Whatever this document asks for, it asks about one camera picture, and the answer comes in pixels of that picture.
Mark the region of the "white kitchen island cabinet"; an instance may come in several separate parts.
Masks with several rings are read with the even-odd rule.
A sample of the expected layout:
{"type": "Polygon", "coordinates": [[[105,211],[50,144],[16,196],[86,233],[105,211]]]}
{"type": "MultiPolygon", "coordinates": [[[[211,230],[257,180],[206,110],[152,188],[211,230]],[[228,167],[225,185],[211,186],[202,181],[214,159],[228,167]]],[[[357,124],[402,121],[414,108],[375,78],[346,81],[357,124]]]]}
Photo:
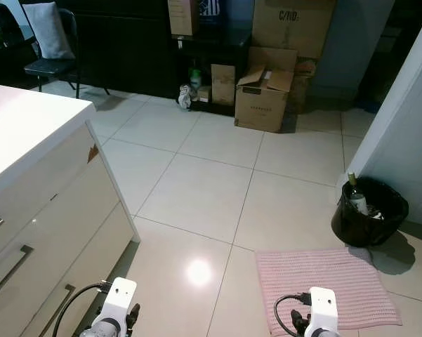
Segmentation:
{"type": "Polygon", "coordinates": [[[0,337],[39,336],[66,284],[60,336],[75,335],[135,237],[90,126],[89,100],[0,86],[0,279],[34,248],[0,292],[0,337]]]}

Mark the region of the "pink knitted floor mat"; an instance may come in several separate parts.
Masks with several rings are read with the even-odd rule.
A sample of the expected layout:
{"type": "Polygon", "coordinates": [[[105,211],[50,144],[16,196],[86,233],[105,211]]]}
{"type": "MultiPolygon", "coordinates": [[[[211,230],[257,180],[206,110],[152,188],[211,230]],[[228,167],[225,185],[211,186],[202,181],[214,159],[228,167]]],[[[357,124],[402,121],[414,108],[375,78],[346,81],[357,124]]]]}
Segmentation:
{"type": "Polygon", "coordinates": [[[287,337],[275,319],[275,301],[313,286],[333,290],[341,331],[402,324],[365,249],[257,251],[255,258],[271,337],[287,337]]]}

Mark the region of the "black trash bin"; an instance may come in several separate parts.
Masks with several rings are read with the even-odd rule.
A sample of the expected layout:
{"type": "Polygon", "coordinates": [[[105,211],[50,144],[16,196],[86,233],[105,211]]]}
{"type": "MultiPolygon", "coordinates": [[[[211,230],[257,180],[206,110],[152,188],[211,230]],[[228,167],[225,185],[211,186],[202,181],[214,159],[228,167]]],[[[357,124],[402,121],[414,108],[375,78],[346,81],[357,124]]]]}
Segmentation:
{"type": "Polygon", "coordinates": [[[382,218],[360,213],[349,202],[352,186],[345,183],[331,221],[331,228],[343,243],[356,247],[381,245],[397,232],[409,215],[409,202],[397,190],[379,180],[361,176],[356,179],[356,183],[364,193],[368,205],[380,212],[382,218]]]}

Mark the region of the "glass wine bottle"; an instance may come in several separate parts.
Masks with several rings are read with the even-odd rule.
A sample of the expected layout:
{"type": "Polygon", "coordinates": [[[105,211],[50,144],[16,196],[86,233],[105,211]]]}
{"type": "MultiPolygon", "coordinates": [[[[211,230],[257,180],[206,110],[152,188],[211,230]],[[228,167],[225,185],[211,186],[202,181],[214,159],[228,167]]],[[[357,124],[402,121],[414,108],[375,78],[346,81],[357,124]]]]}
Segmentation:
{"type": "Polygon", "coordinates": [[[354,173],[348,174],[348,183],[350,186],[350,192],[348,193],[348,200],[355,206],[356,211],[360,214],[368,216],[370,215],[370,209],[366,201],[364,193],[361,191],[357,177],[354,173]]]}

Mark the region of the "open cardboard box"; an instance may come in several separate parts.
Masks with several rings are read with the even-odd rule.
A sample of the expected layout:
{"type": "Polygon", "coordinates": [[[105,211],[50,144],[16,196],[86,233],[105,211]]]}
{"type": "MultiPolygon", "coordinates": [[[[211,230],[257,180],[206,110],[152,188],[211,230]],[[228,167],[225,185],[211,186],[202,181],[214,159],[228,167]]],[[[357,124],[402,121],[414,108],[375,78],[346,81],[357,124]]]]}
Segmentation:
{"type": "Polygon", "coordinates": [[[247,68],[237,81],[235,125],[271,133],[286,131],[286,106],[298,51],[250,47],[247,68]]]}

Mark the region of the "white crumpled bag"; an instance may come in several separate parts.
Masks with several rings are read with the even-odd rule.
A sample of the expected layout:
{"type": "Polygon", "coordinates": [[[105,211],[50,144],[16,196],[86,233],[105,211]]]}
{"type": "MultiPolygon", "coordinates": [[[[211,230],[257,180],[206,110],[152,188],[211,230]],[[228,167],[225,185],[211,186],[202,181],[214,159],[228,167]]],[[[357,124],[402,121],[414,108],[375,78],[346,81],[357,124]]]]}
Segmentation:
{"type": "Polygon", "coordinates": [[[176,97],[176,102],[182,109],[189,109],[192,102],[192,87],[189,86],[189,84],[182,84],[182,86],[179,87],[179,94],[178,97],[176,97]]]}

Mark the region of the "tiny cardboard box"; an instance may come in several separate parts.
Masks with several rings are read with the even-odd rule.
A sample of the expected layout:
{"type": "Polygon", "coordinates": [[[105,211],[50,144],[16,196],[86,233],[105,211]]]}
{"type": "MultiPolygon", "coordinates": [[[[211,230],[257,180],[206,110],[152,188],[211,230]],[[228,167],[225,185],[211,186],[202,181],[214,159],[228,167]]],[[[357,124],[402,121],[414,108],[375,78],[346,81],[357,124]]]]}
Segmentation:
{"type": "Polygon", "coordinates": [[[211,87],[210,86],[199,86],[195,90],[194,101],[201,103],[209,103],[211,100],[211,87]]]}

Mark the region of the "worn brown cardboard box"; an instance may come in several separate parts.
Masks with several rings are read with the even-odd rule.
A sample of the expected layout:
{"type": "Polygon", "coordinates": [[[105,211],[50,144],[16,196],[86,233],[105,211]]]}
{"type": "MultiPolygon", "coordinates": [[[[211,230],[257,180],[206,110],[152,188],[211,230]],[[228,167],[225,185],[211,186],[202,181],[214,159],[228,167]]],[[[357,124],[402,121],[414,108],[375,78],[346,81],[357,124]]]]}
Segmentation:
{"type": "Polygon", "coordinates": [[[311,81],[317,73],[317,59],[299,57],[294,68],[291,90],[286,104],[289,114],[303,114],[311,81]]]}

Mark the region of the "green bottle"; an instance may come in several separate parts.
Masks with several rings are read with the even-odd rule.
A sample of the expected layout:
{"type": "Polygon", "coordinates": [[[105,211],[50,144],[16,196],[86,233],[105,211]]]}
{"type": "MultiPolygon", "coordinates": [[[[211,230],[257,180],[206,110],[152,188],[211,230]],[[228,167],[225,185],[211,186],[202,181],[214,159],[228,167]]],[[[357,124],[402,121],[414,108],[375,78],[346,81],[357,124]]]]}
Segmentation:
{"type": "Polygon", "coordinates": [[[188,77],[189,77],[189,87],[190,87],[190,97],[192,100],[197,99],[198,90],[202,86],[202,74],[201,70],[194,65],[189,67],[188,70],[188,77]]]}

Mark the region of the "small cardboard box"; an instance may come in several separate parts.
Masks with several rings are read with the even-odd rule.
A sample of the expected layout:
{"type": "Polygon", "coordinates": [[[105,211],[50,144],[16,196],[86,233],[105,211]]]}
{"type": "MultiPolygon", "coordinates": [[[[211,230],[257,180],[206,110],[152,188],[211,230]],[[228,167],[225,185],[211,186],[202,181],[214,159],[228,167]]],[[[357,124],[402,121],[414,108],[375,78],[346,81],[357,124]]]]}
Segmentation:
{"type": "Polygon", "coordinates": [[[211,64],[211,102],[224,106],[235,103],[234,65],[211,64]]]}

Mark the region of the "black chair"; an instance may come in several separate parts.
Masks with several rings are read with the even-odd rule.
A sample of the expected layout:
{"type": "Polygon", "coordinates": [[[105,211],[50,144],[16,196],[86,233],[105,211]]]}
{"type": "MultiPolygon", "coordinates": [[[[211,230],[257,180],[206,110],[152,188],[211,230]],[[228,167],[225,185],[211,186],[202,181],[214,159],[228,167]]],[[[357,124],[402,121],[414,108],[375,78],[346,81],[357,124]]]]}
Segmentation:
{"type": "MultiPolygon", "coordinates": [[[[35,0],[31,1],[22,1],[23,4],[33,4],[33,3],[40,3],[35,0]]],[[[69,11],[64,8],[60,8],[58,6],[58,10],[60,12],[60,16],[62,16],[62,24],[64,27],[64,31],[67,35],[67,41],[70,43],[70,47],[72,47],[75,58],[74,59],[45,59],[41,57],[41,52],[39,48],[39,43],[37,39],[38,46],[38,58],[37,61],[25,65],[24,71],[25,74],[29,76],[37,77],[39,81],[38,90],[41,89],[41,82],[43,79],[60,79],[66,81],[72,89],[74,89],[74,96],[79,98],[80,96],[80,86],[82,83],[82,74],[80,71],[80,60],[78,59],[80,54],[80,41],[79,41],[79,30],[78,30],[78,22],[76,19],[75,14],[72,11],[69,11]]]]}

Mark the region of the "black sideboard cabinet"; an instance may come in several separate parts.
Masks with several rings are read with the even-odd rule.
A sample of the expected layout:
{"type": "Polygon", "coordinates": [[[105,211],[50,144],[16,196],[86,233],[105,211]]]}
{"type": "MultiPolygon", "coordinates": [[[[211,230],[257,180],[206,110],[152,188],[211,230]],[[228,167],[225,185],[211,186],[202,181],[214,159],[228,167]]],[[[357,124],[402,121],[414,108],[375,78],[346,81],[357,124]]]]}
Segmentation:
{"type": "Polygon", "coordinates": [[[164,0],[58,0],[78,22],[80,70],[89,86],[174,98],[174,45],[164,0]]]}

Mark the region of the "black shelf unit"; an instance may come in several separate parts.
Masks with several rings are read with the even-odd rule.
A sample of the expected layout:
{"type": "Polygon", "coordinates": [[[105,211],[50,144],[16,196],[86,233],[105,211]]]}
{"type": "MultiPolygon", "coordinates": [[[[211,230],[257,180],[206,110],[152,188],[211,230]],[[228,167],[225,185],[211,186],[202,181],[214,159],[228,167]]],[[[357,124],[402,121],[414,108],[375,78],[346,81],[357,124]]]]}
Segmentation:
{"type": "MultiPolygon", "coordinates": [[[[251,29],[239,25],[201,28],[192,36],[172,35],[176,65],[176,99],[179,87],[189,84],[188,70],[193,65],[201,70],[202,86],[211,87],[211,64],[234,65],[236,81],[246,70],[247,52],[249,52],[251,29]]],[[[220,104],[191,102],[191,110],[208,112],[223,116],[235,115],[233,106],[220,104]]]]}

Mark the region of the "large printed cardboard box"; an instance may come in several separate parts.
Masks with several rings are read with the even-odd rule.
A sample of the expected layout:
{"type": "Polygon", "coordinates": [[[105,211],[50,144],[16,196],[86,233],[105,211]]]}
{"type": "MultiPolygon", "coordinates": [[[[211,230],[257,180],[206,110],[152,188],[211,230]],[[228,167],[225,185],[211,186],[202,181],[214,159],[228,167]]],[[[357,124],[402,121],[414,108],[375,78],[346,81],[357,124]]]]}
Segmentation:
{"type": "Polygon", "coordinates": [[[251,42],[255,47],[294,49],[318,59],[337,0],[255,0],[251,42]]]}

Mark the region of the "grey pillow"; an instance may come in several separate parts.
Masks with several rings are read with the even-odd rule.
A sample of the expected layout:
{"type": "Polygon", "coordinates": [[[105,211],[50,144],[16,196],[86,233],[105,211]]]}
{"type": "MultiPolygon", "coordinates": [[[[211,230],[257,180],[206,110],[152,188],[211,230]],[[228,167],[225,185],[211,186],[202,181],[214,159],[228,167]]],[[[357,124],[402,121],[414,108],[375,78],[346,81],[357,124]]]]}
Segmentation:
{"type": "Polygon", "coordinates": [[[41,57],[45,59],[74,59],[75,55],[62,24],[62,16],[56,2],[23,4],[35,39],[39,43],[41,57]]]}

